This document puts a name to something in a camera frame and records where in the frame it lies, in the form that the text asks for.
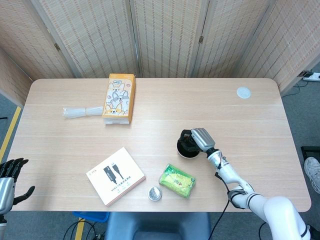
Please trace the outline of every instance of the clear plastic bag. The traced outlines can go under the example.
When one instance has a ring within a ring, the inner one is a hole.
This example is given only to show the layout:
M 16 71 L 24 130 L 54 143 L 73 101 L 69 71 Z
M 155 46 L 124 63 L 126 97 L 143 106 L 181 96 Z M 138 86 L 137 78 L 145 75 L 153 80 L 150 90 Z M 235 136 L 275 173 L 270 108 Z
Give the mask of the clear plastic bag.
M 74 119 L 84 116 L 101 116 L 103 106 L 96 107 L 64 107 L 63 116 L 66 119 Z

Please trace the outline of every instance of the white shoe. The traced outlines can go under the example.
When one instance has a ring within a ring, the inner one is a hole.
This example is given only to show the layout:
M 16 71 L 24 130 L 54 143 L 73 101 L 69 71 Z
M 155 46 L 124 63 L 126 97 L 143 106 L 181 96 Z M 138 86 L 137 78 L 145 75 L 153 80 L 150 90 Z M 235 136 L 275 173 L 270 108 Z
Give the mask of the white shoe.
M 313 156 L 304 162 L 304 171 L 311 181 L 313 189 L 320 194 L 320 163 Z

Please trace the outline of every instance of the wall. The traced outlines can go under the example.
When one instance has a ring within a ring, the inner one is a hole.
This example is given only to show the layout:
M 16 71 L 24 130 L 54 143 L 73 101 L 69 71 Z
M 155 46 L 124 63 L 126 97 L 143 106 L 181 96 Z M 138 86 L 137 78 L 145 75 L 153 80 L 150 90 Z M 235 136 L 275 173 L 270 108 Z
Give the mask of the wall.
M 0 48 L 33 80 L 72 78 L 53 42 L 21 0 L 0 0 Z
M 269 0 L 211 1 L 193 75 L 231 77 L 269 4 Z
M 0 48 L 0 93 L 22 107 L 31 84 L 31 79 Z
M 207 1 L 133 0 L 132 3 L 143 77 L 189 77 Z
M 234 76 L 270 78 L 287 91 L 320 57 L 320 1 L 276 0 L 239 61 Z

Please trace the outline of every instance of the blue basket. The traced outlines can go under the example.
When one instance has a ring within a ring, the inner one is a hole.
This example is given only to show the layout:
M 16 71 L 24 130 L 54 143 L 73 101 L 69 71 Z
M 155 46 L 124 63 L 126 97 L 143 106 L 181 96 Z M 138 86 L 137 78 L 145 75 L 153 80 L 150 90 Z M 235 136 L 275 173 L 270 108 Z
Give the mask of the blue basket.
M 105 223 L 108 220 L 108 211 L 73 211 L 73 215 L 86 220 Z

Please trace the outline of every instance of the small tin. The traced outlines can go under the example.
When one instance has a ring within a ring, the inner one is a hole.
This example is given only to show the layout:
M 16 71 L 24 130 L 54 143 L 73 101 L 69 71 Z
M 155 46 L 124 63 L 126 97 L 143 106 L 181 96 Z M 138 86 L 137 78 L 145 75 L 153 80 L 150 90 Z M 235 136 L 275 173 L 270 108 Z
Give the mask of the small tin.
M 156 186 L 153 186 L 149 189 L 148 191 L 148 198 L 151 200 L 151 201 L 158 201 L 160 200 L 162 197 L 162 191 L 160 190 L 160 188 L 156 187 Z

